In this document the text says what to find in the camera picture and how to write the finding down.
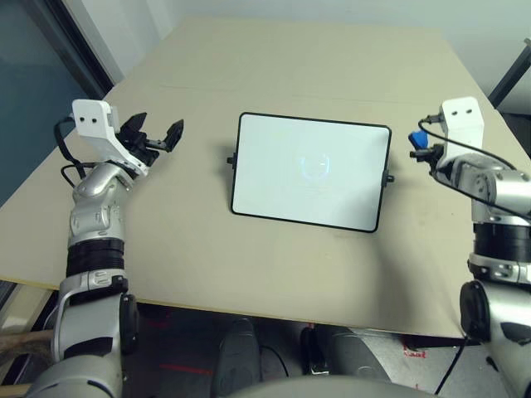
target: wall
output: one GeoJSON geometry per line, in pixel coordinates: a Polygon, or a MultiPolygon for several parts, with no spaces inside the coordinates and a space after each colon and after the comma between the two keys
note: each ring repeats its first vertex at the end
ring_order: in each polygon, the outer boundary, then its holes
{"type": "MultiPolygon", "coordinates": [[[[531,36],[529,0],[66,0],[66,4],[86,36],[104,42],[107,50],[96,52],[103,54],[100,58],[109,65],[114,81],[120,81],[188,15],[437,27],[486,94],[523,50],[524,38],[531,36]]],[[[421,62],[430,50],[412,62],[421,62]]],[[[531,114],[531,71],[500,109],[531,114]]]]}

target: floor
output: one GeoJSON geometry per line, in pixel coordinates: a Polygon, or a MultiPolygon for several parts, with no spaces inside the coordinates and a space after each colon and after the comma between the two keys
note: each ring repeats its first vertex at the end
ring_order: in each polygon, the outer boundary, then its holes
{"type": "MultiPolygon", "coordinates": [[[[124,397],[209,397],[219,343],[238,316],[180,308],[151,309],[143,308],[139,350],[125,358],[128,380],[124,397]]],[[[260,343],[277,350],[290,376],[300,376],[299,335],[307,324],[268,318],[252,321],[260,343]]],[[[414,352],[403,346],[399,336],[355,332],[393,382],[429,392],[436,389],[456,352],[455,347],[414,352]]],[[[467,347],[441,396],[505,398],[499,375],[487,365],[486,357],[483,347],[467,347]]],[[[285,377],[278,358],[268,351],[262,353],[262,370],[265,381],[285,377]]]]}

